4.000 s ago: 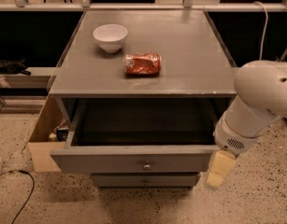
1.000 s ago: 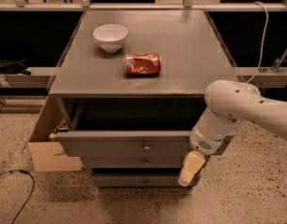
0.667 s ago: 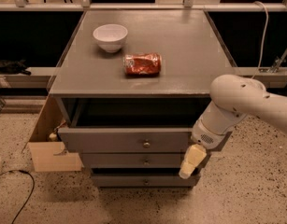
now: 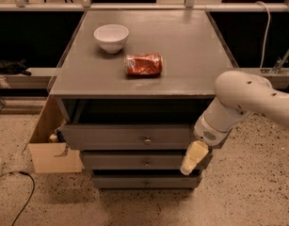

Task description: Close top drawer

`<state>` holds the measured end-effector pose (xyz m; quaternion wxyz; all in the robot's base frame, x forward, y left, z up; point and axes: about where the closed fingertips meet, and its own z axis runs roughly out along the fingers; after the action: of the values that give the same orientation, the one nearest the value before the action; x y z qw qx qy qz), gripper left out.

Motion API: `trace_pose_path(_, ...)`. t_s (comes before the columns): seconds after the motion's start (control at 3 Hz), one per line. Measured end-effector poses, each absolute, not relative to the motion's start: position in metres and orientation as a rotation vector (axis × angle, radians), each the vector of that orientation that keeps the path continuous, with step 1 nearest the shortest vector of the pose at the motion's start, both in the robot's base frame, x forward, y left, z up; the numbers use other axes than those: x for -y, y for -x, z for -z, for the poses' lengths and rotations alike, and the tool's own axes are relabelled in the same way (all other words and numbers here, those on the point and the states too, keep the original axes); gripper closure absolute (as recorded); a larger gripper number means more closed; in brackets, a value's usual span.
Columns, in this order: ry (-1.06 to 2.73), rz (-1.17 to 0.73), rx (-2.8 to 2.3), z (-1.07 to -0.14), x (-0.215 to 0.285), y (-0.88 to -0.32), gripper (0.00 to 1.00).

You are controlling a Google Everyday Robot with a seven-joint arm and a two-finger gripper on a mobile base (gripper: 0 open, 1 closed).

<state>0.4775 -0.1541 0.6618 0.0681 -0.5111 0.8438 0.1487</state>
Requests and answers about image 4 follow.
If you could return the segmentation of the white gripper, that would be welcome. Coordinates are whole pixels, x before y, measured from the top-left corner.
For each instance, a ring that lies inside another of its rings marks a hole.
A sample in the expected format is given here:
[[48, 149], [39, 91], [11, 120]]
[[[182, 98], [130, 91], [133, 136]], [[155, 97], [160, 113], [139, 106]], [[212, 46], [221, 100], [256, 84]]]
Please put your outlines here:
[[209, 125], [204, 116], [201, 115], [194, 125], [193, 134], [198, 140], [193, 141], [187, 148], [180, 167], [180, 172], [183, 175], [189, 175], [198, 166], [208, 154], [208, 147], [220, 149], [230, 135], [230, 131], [219, 132]]

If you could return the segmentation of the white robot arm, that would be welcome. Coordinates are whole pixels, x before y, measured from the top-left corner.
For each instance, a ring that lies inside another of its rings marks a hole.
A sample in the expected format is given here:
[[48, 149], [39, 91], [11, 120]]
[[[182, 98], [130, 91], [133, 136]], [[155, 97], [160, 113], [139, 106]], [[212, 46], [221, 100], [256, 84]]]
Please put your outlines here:
[[222, 144], [232, 128], [252, 113], [261, 114], [289, 130], [289, 93], [273, 89], [262, 76], [228, 71], [215, 82], [215, 99], [194, 125], [196, 140], [187, 148], [180, 167], [189, 175], [212, 147]]

